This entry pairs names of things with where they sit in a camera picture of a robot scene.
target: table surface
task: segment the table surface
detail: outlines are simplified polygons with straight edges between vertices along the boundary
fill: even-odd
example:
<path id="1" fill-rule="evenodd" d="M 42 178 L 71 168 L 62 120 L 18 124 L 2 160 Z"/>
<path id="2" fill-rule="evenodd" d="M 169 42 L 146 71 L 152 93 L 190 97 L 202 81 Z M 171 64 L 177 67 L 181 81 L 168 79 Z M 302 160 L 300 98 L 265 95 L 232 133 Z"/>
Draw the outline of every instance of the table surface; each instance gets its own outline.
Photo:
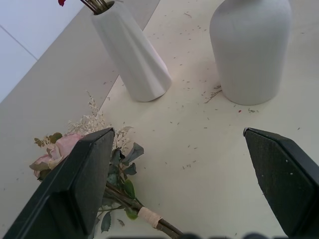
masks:
<path id="1" fill-rule="evenodd" d="M 282 236 L 257 185 L 242 132 L 254 127 L 289 137 L 319 164 L 319 1 L 291 0 L 294 22 L 281 90 L 252 107 L 222 93 L 205 103 L 219 85 L 209 23 L 221 2 L 161 0 L 144 33 L 169 69 L 171 88 L 157 100 L 139 103 L 119 77 L 101 110 L 114 127 L 134 127 L 129 137 L 145 148 L 131 179 L 146 207 L 203 238 Z M 96 238 L 165 237 L 140 219 L 112 215 L 110 232 Z"/>

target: plant debris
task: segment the plant debris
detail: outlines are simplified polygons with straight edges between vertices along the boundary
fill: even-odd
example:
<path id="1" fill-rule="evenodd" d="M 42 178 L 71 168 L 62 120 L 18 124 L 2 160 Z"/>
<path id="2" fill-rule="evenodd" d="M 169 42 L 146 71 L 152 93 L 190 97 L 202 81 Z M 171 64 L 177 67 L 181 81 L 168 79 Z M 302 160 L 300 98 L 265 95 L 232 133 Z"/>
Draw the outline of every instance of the plant debris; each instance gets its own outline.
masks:
<path id="1" fill-rule="evenodd" d="M 217 91 L 217 92 L 212 92 L 212 93 L 210 93 L 210 97 L 209 97 L 208 101 L 205 102 L 205 104 L 207 104 L 208 102 L 210 102 L 210 100 L 213 99 L 215 96 L 217 96 L 217 94 L 218 94 L 219 92 L 222 92 L 222 90 Z"/>
<path id="2" fill-rule="evenodd" d="M 187 15 L 187 16 L 189 16 L 190 18 L 192 18 L 191 15 L 187 14 L 186 12 L 184 12 L 184 14 Z"/>
<path id="3" fill-rule="evenodd" d="M 120 220 L 120 219 L 117 219 L 117 220 L 119 221 L 121 226 L 123 226 L 123 227 L 125 226 L 125 224 L 124 224 L 124 222 L 122 220 Z"/>

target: red petal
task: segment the red petal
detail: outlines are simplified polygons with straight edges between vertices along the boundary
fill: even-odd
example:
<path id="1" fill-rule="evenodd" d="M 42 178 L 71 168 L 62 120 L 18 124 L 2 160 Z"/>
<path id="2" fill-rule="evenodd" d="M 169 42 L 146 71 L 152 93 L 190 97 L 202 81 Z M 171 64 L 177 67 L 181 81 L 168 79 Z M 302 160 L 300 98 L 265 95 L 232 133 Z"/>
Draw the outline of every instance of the red petal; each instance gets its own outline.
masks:
<path id="1" fill-rule="evenodd" d="M 64 2 L 65 2 L 65 1 L 66 1 L 66 0 L 58 0 L 60 6 L 64 6 Z"/>

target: white vase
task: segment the white vase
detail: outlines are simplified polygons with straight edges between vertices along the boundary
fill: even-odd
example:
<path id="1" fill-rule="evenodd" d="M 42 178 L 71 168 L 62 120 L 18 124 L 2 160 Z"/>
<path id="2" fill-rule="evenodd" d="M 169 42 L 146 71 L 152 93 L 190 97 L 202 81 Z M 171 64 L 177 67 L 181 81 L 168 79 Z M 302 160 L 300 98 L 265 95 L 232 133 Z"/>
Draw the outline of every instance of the white vase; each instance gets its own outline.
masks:
<path id="1" fill-rule="evenodd" d="M 289 0 L 225 0 L 217 8 L 210 38 L 229 100 L 256 105 L 277 94 L 291 22 Z"/>
<path id="2" fill-rule="evenodd" d="M 152 101 L 171 86 L 167 67 L 123 3 L 92 15 L 93 24 L 134 100 Z"/>

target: faceted white vase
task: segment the faceted white vase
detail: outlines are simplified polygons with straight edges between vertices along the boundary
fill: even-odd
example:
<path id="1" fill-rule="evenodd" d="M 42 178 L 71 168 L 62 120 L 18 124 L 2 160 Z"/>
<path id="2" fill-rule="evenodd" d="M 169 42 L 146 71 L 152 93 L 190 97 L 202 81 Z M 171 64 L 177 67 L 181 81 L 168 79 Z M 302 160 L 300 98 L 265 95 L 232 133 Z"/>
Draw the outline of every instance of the faceted white vase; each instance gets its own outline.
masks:
<path id="1" fill-rule="evenodd" d="M 152 101 L 171 86 L 167 67 L 123 3 L 92 15 L 109 56 L 134 100 Z"/>
<path id="2" fill-rule="evenodd" d="M 290 35 L 289 0 L 225 0 L 210 23 L 224 95 L 241 105 L 274 97 Z"/>

